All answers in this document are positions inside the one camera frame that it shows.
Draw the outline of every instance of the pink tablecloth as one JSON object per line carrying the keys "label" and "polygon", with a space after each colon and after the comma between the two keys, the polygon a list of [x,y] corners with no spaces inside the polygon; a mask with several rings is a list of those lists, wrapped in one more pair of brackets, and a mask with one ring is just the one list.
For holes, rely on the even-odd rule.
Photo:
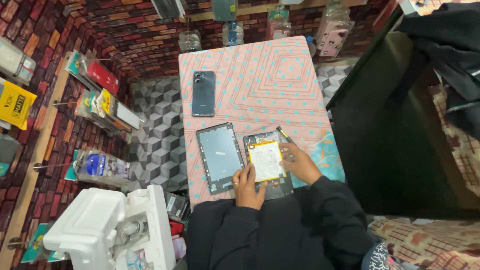
{"label": "pink tablecloth", "polygon": [[[345,178],[331,126],[326,116],[307,43],[304,37],[289,37],[179,56],[183,102],[183,125],[192,206],[229,198],[224,192],[210,195],[200,159],[195,132],[232,122],[238,141],[244,135],[282,129],[308,152],[324,175]],[[192,117],[194,71],[216,74],[215,116]],[[245,152],[241,149],[244,161]],[[303,182],[294,179],[294,187]]]}

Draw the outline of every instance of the black clothing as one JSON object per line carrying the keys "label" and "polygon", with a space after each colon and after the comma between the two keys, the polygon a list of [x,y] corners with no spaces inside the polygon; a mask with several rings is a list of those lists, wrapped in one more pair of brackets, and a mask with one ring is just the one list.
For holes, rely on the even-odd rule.
{"label": "black clothing", "polygon": [[360,269],[373,247],[349,187],[322,176],[260,211],[235,200],[195,206],[187,230],[189,270]]}

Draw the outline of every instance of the dark blue smartphone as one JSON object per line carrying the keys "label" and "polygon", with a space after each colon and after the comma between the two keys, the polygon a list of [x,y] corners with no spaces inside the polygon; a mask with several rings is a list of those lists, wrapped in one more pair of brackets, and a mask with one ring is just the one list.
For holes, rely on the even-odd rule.
{"label": "dark blue smartphone", "polygon": [[193,73],[192,116],[213,116],[215,113],[215,73]]}

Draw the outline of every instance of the person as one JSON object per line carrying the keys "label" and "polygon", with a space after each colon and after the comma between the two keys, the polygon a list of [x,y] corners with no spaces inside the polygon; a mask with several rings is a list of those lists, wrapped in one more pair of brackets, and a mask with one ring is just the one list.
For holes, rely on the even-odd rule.
{"label": "person", "polygon": [[187,229],[189,270],[360,269],[374,246],[350,188],[323,176],[295,144],[280,144],[282,165],[308,187],[264,201],[255,166],[233,175],[235,200],[195,206]]}

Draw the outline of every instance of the hand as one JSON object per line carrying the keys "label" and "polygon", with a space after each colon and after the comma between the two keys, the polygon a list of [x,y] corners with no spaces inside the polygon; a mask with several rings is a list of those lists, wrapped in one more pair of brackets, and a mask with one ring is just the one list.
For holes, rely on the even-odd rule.
{"label": "hand", "polygon": [[298,148],[298,146],[291,143],[284,143],[279,146],[280,148],[288,149],[283,152],[283,161],[280,162],[280,166],[285,168],[285,170],[292,172],[298,179],[308,185],[312,185],[322,176],[317,165],[315,165],[309,155]]}
{"label": "hand", "polygon": [[262,184],[258,194],[255,192],[255,166],[252,163],[248,164],[244,169],[236,171],[233,175],[232,183],[237,206],[260,210],[265,200],[267,183],[265,181]]}

